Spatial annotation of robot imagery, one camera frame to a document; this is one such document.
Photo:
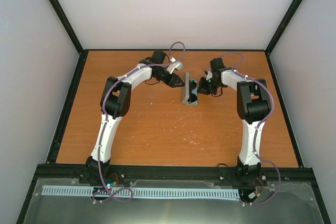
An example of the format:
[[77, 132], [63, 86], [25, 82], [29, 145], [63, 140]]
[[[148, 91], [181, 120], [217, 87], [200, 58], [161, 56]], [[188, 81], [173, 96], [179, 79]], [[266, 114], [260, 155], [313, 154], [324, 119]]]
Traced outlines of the grey leather glasses case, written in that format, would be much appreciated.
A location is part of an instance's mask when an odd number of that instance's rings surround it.
[[198, 105], [197, 80], [190, 77], [190, 73], [185, 73], [185, 86], [182, 92], [182, 103], [186, 105]]

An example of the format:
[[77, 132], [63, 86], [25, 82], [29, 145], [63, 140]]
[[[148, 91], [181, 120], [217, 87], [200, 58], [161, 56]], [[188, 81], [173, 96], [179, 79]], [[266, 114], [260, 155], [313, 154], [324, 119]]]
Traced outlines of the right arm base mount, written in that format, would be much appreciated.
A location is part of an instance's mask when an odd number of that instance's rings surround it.
[[262, 186], [266, 183], [266, 176], [261, 172], [261, 164], [253, 166], [229, 167], [224, 163], [216, 166], [219, 172], [219, 179], [230, 184], [239, 184], [241, 186], [251, 186], [253, 183], [260, 183]]

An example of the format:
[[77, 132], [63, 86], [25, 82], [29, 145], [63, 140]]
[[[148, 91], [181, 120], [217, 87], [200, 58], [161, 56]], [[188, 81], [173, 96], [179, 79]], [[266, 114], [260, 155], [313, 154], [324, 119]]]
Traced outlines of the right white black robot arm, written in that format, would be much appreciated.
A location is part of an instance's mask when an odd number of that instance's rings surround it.
[[237, 114], [243, 124], [242, 147], [237, 158], [236, 178], [243, 181], [258, 177], [261, 170], [260, 141], [265, 121], [274, 111], [274, 99], [265, 79], [243, 75], [235, 68], [225, 67], [222, 58], [210, 61], [206, 77], [200, 78], [197, 92], [218, 97], [223, 88], [236, 91]]

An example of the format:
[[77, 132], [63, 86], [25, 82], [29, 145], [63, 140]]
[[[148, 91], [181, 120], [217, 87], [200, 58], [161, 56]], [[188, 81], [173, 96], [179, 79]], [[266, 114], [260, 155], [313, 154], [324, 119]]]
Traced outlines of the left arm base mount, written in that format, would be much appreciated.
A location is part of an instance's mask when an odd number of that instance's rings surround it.
[[[109, 165], [102, 169], [102, 177], [106, 184], [116, 182], [118, 185], [124, 185], [125, 173], [125, 166]], [[81, 171], [79, 182], [82, 184], [102, 185], [98, 169], [87, 166]]]

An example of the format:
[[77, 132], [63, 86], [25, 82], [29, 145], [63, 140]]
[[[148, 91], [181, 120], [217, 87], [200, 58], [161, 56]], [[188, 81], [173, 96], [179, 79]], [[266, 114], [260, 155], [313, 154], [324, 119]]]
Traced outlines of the black sunglasses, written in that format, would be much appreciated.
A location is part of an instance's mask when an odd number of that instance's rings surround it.
[[189, 104], [197, 103], [197, 82], [194, 79], [189, 80], [189, 98], [187, 101]]

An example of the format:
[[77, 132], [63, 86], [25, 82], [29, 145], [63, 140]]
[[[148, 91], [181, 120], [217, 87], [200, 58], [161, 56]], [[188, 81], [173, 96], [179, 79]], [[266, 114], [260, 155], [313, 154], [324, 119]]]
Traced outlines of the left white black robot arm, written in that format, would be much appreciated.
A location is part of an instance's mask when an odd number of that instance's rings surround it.
[[106, 80], [100, 100], [101, 125], [96, 144], [86, 160], [90, 176], [97, 183], [108, 180], [113, 140], [122, 118], [129, 111], [132, 91], [151, 78], [171, 88], [183, 87], [185, 83], [174, 72], [181, 68], [181, 58], [175, 59], [171, 54], [155, 50], [151, 57], [139, 61], [129, 72]]

